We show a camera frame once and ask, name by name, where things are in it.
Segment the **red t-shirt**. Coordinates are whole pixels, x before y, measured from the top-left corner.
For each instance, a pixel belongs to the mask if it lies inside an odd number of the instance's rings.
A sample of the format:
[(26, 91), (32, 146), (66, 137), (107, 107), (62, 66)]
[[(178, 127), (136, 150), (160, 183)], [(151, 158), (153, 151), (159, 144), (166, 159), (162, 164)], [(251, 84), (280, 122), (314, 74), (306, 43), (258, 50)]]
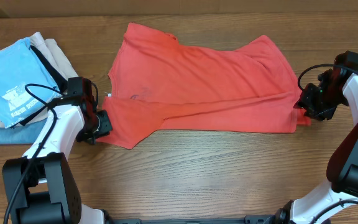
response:
[(293, 133), (311, 120), (296, 109), (296, 75), (266, 35), (232, 51), (186, 46), (130, 23), (109, 71), (102, 142), (132, 149), (157, 130)]

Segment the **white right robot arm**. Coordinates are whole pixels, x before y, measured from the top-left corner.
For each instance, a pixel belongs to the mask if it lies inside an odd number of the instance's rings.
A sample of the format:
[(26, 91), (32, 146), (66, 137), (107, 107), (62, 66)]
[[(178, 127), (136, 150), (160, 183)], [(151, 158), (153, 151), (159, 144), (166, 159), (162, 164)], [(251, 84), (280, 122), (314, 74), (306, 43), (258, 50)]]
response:
[(327, 179), (306, 196), (289, 201), (275, 214), (274, 223), (326, 223), (352, 205), (358, 205), (358, 75), (344, 84), (354, 127), (331, 156)]

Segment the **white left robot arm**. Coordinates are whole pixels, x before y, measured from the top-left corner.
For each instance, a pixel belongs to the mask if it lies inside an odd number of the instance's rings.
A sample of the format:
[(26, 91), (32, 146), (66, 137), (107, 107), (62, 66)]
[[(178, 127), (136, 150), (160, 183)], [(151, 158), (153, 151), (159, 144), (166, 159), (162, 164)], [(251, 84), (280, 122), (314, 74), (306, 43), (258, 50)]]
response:
[(33, 145), (2, 167), (8, 205), (4, 222), (12, 223), (111, 223), (108, 212), (82, 203), (68, 156), (75, 141), (85, 141), (91, 128), (93, 142), (112, 130), (105, 110), (86, 120), (79, 106), (61, 105), (48, 118)]

